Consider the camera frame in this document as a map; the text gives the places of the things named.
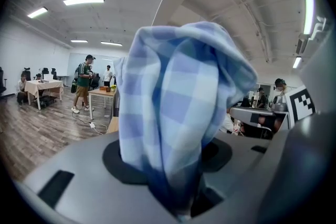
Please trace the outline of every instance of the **white sneakers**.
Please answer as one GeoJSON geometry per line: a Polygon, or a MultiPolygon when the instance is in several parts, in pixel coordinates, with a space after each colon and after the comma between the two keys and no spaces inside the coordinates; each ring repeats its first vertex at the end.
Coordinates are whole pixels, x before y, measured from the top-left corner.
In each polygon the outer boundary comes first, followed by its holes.
{"type": "Polygon", "coordinates": [[[79,113],[79,110],[77,109],[76,106],[73,106],[73,107],[71,108],[71,110],[73,111],[73,113],[76,113],[76,114],[79,113]]]}
{"type": "Polygon", "coordinates": [[[84,110],[85,111],[90,111],[90,106],[88,105],[88,106],[86,106],[85,108],[84,108],[84,110]]]}
{"type": "MultiPolygon", "coordinates": [[[[71,108],[71,110],[73,111],[73,113],[75,113],[75,114],[78,114],[79,113],[79,110],[77,109],[77,107],[76,106],[73,106],[72,108],[71,108]]],[[[86,106],[85,108],[84,108],[84,110],[85,111],[90,111],[90,106],[88,105],[88,106],[86,106]]]]}

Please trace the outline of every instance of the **white tablecloth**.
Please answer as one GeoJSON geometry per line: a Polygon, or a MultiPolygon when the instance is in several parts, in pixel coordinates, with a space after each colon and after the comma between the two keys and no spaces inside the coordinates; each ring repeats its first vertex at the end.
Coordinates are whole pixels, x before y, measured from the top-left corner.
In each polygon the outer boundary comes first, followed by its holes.
{"type": "Polygon", "coordinates": [[[26,81],[25,91],[31,93],[35,97],[38,96],[38,90],[50,89],[52,92],[59,93],[59,88],[61,88],[61,93],[63,93],[63,82],[60,80],[50,80],[48,83],[40,83],[40,80],[30,80],[26,81]]]}

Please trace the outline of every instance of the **blue checkered cloth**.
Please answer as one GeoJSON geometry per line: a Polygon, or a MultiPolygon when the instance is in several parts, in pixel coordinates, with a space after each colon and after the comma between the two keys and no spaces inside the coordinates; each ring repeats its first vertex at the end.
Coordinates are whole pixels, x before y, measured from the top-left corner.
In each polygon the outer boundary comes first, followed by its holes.
{"type": "Polygon", "coordinates": [[[147,175],[168,208],[187,208],[202,147],[217,133],[226,108],[255,85],[256,72],[228,32],[209,22],[142,27],[114,69],[123,161],[147,175]]]}

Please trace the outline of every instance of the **khaki shorts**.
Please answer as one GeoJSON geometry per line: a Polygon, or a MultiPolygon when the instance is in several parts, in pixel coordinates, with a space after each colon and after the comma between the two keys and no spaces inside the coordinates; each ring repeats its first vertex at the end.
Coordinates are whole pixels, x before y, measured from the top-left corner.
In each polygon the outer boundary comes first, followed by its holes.
{"type": "Polygon", "coordinates": [[[83,86],[78,86],[77,85],[76,95],[78,97],[88,96],[88,91],[89,91],[89,86],[83,87],[83,86]]]}

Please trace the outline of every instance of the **ceiling light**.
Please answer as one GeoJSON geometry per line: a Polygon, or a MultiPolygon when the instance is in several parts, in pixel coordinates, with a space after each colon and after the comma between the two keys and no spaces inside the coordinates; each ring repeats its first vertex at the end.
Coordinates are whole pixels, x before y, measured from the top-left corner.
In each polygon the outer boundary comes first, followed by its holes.
{"type": "Polygon", "coordinates": [[[120,43],[114,43],[114,42],[104,42],[104,41],[101,41],[100,43],[106,44],[106,45],[122,46],[122,44],[120,44],[120,43]]]}
{"type": "Polygon", "coordinates": [[[75,40],[72,40],[71,42],[74,42],[74,43],[87,43],[88,41],[87,40],[78,40],[78,39],[75,39],[75,40]]]}
{"type": "Polygon", "coordinates": [[[305,35],[309,35],[311,31],[311,26],[313,24],[313,16],[314,16],[314,0],[304,0],[306,3],[306,18],[304,21],[304,29],[303,33],[305,35]]]}
{"type": "Polygon", "coordinates": [[[104,0],[64,0],[63,2],[67,6],[70,6],[84,3],[104,3],[104,0]]]}
{"type": "Polygon", "coordinates": [[[299,63],[300,63],[300,61],[301,61],[301,57],[297,57],[296,59],[295,59],[295,63],[294,63],[294,65],[293,65],[293,68],[297,68],[298,67],[298,65],[299,65],[299,63]]]}
{"type": "Polygon", "coordinates": [[[29,18],[34,18],[34,17],[36,17],[36,16],[38,16],[38,15],[40,15],[40,14],[42,14],[42,13],[45,13],[45,12],[47,12],[48,10],[46,9],[46,8],[40,8],[40,9],[38,9],[37,11],[35,11],[35,12],[33,12],[33,13],[30,13],[30,14],[28,14],[27,16],[29,17],[29,18]]]}

